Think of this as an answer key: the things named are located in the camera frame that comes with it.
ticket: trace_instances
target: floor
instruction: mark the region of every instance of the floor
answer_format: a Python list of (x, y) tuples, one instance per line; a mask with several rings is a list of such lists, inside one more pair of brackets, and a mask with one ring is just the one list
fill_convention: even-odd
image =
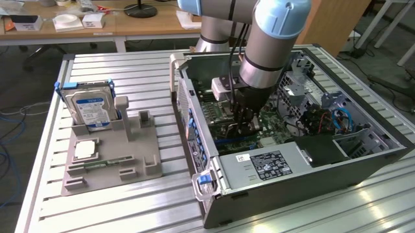
[[(357, 30), (365, 31), (373, 20), (373, 16), (362, 18)], [(374, 30), (371, 36), (375, 36), (379, 29), (387, 24), (387, 21), (379, 23), (378, 28)], [(414, 81), (407, 82), (406, 77), (409, 74), (405, 69), (397, 65), (398, 60), (406, 53), (407, 49), (415, 43), (415, 35), (410, 34), (401, 28), (394, 30), (390, 38), (385, 42), (381, 49), (375, 49), (373, 46), (369, 48), (375, 53), (375, 57), (363, 56), (361, 59), (355, 59), (355, 63), (361, 66), (362, 70), (374, 76), (378, 76), (391, 82), (409, 86)], [(196, 39), (180, 39), (180, 40), (155, 40), (155, 41), (136, 41), (130, 42), (130, 51), (142, 50), (171, 50), (186, 49), (188, 46), (196, 44)], [(39, 46), (28, 46), (30, 51), (27, 53), (20, 52), (18, 47), (0, 47), (0, 109), (11, 106), (26, 106), (36, 102), (50, 101), (54, 94), (54, 83), (56, 81), (62, 54), (50, 50), (42, 57), (34, 62), (35, 70), (27, 73), (22, 69), (22, 62), (31, 52), (38, 49)], [(111, 42), (98, 43), (98, 48), (91, 49), (88, 43), (62, 45), (63, 49), (68, 53), (86, 54), (86, 53), (106, 53), (115, 52), (115, 44)], [(349, 58), (347, 54), (341, 54), (343, 58)], [(359, 71), (357, 65), (350, 61), (342, 61), (345, 66), (353, 71), (353, 73), (367, 82), (365, 74)], [(415, 66), (415, 56), (409, 61), (407, 65)], [(381, 86), (374, 86), (374, 90), (389, 101), (393, 102), (393, 95)], [(397, 94), (397, 105), (401, 108), (411, 109), (413, 101)], [(30, 113), (40, 112), (47, 109), (47, 106), (34, 107)], [(415, 122), (415, 116), (403, 112), (403, 115)], [(38, 116), (28, 116), (26, 119), (26, 131), (22, 136), (12, 143), (7, 144), (8, 152), (15, 158), (18, 169), (22, 177), (23, 190), (27, 186), (31, 167), (36, 156), (38, 145), (46, 123), (46, 114)], [(14, 123), (0, 121), (0, 132), (7, 132), (15, 126)], [(16, 178), (10, 171), (8, 175), (0, 180), (0, 202), (15, 194), (16, 190)], [(22, 207), (23, 195), (14, 200), (11, 205), (7, 205), (0, 209), (0, 232), (11, 233), (15, 230), (16, 221), (19, 217)]]

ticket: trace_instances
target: white box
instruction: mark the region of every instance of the white box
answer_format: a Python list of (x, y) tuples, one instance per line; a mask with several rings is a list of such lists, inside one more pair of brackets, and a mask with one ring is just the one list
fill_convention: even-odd
[(83, 24), (86, 28), (103, 28), (104, 27), (104, 15), (103, 14), (88, 14), (84, 16)]
[(40, 31), (44, 23), (40, 16), (16, 16), (12, 15), (12, 22), (18, 31)]
[(80, 19), (78, 19), (71, 25), (64, 25), (64, 24), (56, 23), (56, 20), (54, 19), (54, 25), (55, 25), (55, 30), (58, 33), (84, 29), (84, 26), (83, 26), (83, 23), (80, 22)]
[(358, 44), (358, 40), (361, 39), (361, 34), (355, 31), (351, 31), (347, 42), (341, 50), (341, 52), (351, 52), (354, 50), (354, 45)]

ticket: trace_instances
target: metal sheet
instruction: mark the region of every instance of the metal sheet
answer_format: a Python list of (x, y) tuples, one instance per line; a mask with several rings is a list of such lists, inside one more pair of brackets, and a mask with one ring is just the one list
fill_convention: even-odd
[[(367, 88), (328, 53), (312, 45), (306, 46), (324, 60), (334, 72), (351, 88), (363, 95), (377, 111), (389, 117), (390, 123), (407, 133), (415, 142), (413, 123), (398, 113)], [(68, 127), (72, 124), (68, 110), (56, 106), (56, 122), (47, 124), (51, 142), (43, 142), (50, 153), (43, 156), (44, 167), (32, 174), (39, 179), (39, 192), (27, 194), (23, 215), (18, 225), (22, 232), (235, 232), (275, 233), (291, 232), (381, 232), (415, 229), (415, 154), (407, 155), (395, 164), (386, 166), (358, 186), (314, 199), (286, 206), (222, 228), (203, 229), (199, 204), (190, 187), (190, 176), (184, 151), (178, 135), (168, 89), (168, 76), (160, 70), (168, 69), (171, 51), (147, 51), (128, 54), (78, 55), (74, 69), (63, 67), (67, 81), (86, 80), (88, 75), (122, 74), (114, 78), (116, 92), (127, 95), (132, 102), (130, 116), (139, 109), (150, 109), (155, 115), (164, 176), (159, 179), (62, 197), (63, 158), (68, 148)], [(147, 76), (123, 76), (124, 73)], [(324, 74), (316, 72), (323, 80)]]

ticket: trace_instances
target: sticker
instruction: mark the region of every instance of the sticker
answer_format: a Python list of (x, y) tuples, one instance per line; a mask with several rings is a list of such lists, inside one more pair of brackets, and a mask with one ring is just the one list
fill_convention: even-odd
[(76, 104), (88, 127), (103, 127), (110, 124), (108, 112), (103, 109), (103, 98), (78, 100)]
[(292, 173), (279, 150), (266, 154), (254, 155), (251, 157), (251, 161), (258, 172), (258, 176), (263, 181)]
[(94, 33), (94, 35), (112, 35), (112, 33)]
[(236, 160), (238, 160), (238, 162), (244, 162), (244, 161), (251, 160), (250, 154), (240, 154), (240, 155), (238, 155), (236, 156)]

